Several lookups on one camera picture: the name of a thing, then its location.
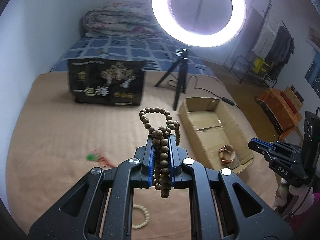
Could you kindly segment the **blue checkered bedsheet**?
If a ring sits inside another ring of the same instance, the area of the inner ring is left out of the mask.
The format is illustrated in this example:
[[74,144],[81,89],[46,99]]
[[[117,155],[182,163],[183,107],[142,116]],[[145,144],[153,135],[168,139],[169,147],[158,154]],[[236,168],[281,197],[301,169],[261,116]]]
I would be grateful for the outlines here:
[[213,71],[185,44],[169,37],[82,37],[51,68],[52,72],[68,70],[69,59],[97,57],[108,60],[146,61],[146,70],[166,72],[178,60],[176,51],[189,50],[188,73],[212,76]]

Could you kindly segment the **black snack bag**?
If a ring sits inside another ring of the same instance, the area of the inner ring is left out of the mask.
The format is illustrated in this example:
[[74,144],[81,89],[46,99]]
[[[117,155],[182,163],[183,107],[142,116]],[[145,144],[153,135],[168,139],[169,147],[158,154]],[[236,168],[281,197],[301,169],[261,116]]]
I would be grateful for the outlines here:
[[139,106],[146,61],[68,60],[69,90],[78,103]]

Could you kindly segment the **folded floral quilt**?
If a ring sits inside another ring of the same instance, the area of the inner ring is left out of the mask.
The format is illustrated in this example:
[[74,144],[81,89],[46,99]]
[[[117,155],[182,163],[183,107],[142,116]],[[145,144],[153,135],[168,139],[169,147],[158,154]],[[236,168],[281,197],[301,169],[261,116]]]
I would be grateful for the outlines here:
[[151,7],[139,2],[105,3],[87,12],[82,26],[88,37],[148,37],[162,33]]

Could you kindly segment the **black metal shoe rack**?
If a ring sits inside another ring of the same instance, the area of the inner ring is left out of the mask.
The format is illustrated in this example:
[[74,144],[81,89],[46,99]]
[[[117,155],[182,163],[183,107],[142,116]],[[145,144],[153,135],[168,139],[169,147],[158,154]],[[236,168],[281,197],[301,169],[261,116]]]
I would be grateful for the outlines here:
[[229,72],[237,79],[239,84],[250,83],[264,88],[274,88],[277,79],[273,79],[268,72],[256,73],[254,62],[238,55],[232,62]]

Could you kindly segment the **cardboard box tray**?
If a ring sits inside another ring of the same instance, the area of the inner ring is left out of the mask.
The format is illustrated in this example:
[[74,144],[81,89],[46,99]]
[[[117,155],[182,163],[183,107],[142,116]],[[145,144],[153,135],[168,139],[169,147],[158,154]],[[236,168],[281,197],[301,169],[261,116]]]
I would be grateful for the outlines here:
[[[179,109],[181,124],[188,136],[198,162],[207,168],[230,168],[234,173],[244,171],[254,160],[248,139],[234,115],[237,109],[219,99],[188,97]],[[235,160],[221,164],[218,150],[230,145],[235,150]]]

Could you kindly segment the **clothes drying rack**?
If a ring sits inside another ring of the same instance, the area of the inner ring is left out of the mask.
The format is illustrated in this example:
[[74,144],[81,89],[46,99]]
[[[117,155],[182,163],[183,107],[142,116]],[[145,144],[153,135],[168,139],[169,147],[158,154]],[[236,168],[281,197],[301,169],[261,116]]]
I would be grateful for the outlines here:
[[284,27],[290,34],[282,17],[277,13],[272,5],[272,0],[268,0],[268,5],[264,11],[262,23],[254,38],[250,52],[264,60],[275,43],[276,36],[281,27]]

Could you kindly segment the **black tripod stand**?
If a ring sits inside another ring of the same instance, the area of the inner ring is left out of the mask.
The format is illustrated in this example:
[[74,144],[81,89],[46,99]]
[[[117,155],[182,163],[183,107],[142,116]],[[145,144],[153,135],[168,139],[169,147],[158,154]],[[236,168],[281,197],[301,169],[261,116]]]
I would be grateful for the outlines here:
[[159,79],[155,84],[155,87],[159,87],[161,83],[172,74],[172,72],[178,68],[178,75],[175,77],[176,86],[175,86],[175,97],[173,103],[173,110],[177,109],[178,101],[181,93],[185,93],[186,90],[186,81],[188,74],[188,60],[189,60],[189,49],[183,48],[181,50],[176,50],[176,55],[178,57],[167,72]]

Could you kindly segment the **orange wooden stool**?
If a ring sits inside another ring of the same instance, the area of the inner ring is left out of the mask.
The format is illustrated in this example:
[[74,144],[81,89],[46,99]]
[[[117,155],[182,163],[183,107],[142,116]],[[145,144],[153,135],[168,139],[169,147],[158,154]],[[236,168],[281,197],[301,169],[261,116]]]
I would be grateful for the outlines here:
[[280,141],[284,141],[290,133],[296,131],[302,119],[292,102],[284,96],[281,90],[269,88],[255,98],[256,103],[271,115],[273,123],[280,132]]

